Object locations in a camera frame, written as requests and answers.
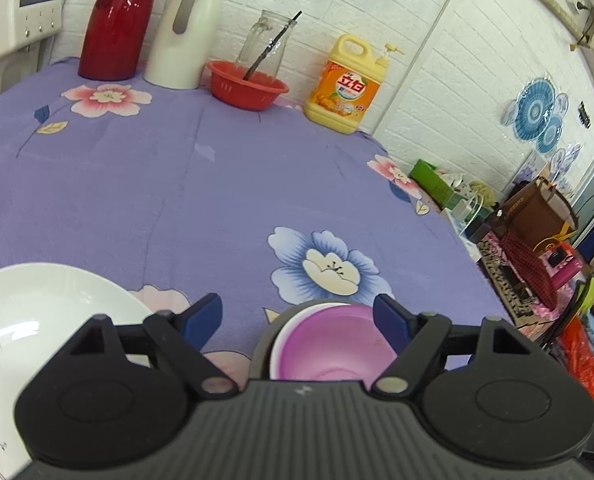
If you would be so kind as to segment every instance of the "red mesh bag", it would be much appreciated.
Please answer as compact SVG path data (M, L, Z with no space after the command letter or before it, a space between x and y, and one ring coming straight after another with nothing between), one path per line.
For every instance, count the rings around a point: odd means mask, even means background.
M528 283L541 303L549 310L557 308L557 291L539 257L521 240L512 229L509 229L500 241L504 253L517 269L519 275Z
M594 354L586 330L578 317L565 328L559 343L568 356L568 371L594 399Z

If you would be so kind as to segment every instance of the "blue flower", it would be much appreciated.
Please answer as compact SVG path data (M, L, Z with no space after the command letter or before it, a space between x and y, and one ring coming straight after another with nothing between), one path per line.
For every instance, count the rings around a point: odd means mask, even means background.
M276 227L268 244L285 265L270 279L287 303L334 299L372 305L378 294L393 296L374 262L357 249L349 251L330 231L305 237L293 229Z

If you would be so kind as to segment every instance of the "brown bag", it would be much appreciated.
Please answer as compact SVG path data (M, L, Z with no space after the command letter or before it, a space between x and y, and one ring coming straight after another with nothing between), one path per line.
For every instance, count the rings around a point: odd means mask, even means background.
M508 228L535 252L543 252L577 230L578 219L568 200L538 176L503 205Z

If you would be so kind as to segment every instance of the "pink bowl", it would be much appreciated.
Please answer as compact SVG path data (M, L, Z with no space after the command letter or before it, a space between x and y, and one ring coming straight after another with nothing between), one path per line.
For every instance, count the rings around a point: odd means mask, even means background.
M370 388L396 354L365 305L315 305L300 312L277 336L270 378L358 381Z

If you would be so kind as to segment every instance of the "orange container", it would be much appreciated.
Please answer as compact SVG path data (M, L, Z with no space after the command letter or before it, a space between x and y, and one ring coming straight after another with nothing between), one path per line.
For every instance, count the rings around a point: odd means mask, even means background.
M245 67L230 61L211 61L208 69L212 72L212 94L220 101L243 110L266 110L280 94L289 90L286 83L262 72L254 72L248 81L244 81Z

